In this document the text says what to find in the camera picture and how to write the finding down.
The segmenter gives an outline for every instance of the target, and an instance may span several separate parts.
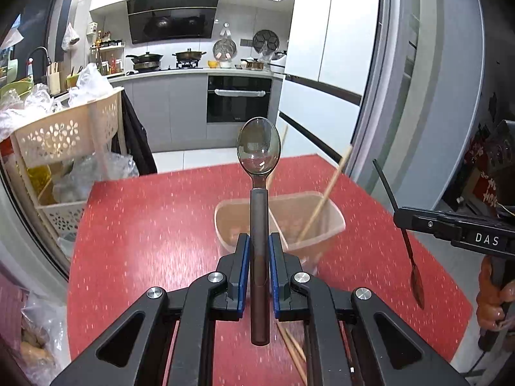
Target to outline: beige plastic basket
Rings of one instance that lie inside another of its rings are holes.
[[[14,135],[28,168],[95,152],[118,130],[118,93],[30,123]]]
[[[65,237],[67,234],[77,234],[80,219],[84,214],[86,202],[56,203],[52,196],[53,184],[50,181],[38,196],[39,205],[36,210],[43,212],[57,235]]]
[[[306,239],[296,242],[322,197],[322,193],[310,191],[271,197],[268,201],[270,212],[286,239],[284,252],[296,255],[303,270],[312,274],[316,274],[318,262],[324,252],[334,245],[333,237],[345,230],[342,212],[329,199],[308,231]],[[268,226],[271,233],[277,232],[277,225],[270,214]],[[220,253],[233,253],[238,235],[250,233],[250,200],[242,198],[220,202],[215,209],[215,230],[220,240]]]

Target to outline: green bowl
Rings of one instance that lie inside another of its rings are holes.
[[[7,84],[0,88],[0,97],[6,94],[7,91],[14,89],[18,93],[18,96],[20,96],[22,100],[25,100],[33,87],[34,84],[29,81],[15,81],[14,83]]]

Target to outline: countertop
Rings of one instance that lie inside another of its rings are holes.
[[[236,68],[183,68],[183,69],[165,69],[156,72],[144,72],[132,74],[130,76],[114,77],[109,79],[110,83],[117,83],[120,81],[128,81],[130,79],[150,78],[150,77],[163,77],[174,75],[186,74],[207,74],[208,76],[241,76],[241,77],[261,77],[261,78],[275,78],[283,79],[284,74],[279,74],[271,71],[248,71]]]
[[[323,192],[333,172],[318,155],[283,158],[270,195]],[[184,288],[214,270],[221,248],[214,228],[215,207],[225,199],[248,198],[251,188],[251,179],[239,164],[96,183],[71,263],[71,357],[149,287]],[[331,200],[347,227],[321,258],[318,276],[344,290],[371,288],[450,361],[472,313],[454,280],[410,236],[426,295],[426,309],[419,309],[409,287],[406,247],[392,216],[346,176],[339,178]],[[217,323],[213,384],[301,384],[273,322],[269,346],[251,345],[248,309],[239,323]],[[302,323],[291,325],[302,341]]]

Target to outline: finger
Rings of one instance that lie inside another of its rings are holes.
[[[482,305],[496,305],[499,306],[503,301],[499,297],[499,295],[486,295],[483,292],[479,292],[476,296],[476,303],[478,306]]]
[[[492,260],[489,256],[485,256],[481,261],[481,273],[488,273],[488,278],[492,275]]]
[[[501,321],[504,319],[504,312],[500,306],[481,305],[477,307],[477,319],[486,319],[487,321]]]
[[[515,300],[515,280],[509,282],[506,286],[504,286],[503,290],[499,293],[499,298],[505,301],[514,301]]]
[[[482,296],[495,303],[499,300],[499,288],[492,284],[490,278],[480,275],[480,292]]]
[[[478,319],[477,323],[483,329],[487,329],[488,331],[499,331],[499,327],[494,321],[487,321],[486,319]]]

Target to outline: hand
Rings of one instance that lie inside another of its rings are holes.
[[[477,322],[480,327],[490,331],[500,331],[506,324],[514,321],[498,324],[497,321],[504,319],[504,312],[501,305],[504,302],[515,300],[515,280],[509,282],[503,290],[499,290],[491,281],[492,262],[490,257],[485,257],[481,263],[479,276],[480,292],[477,295]]]

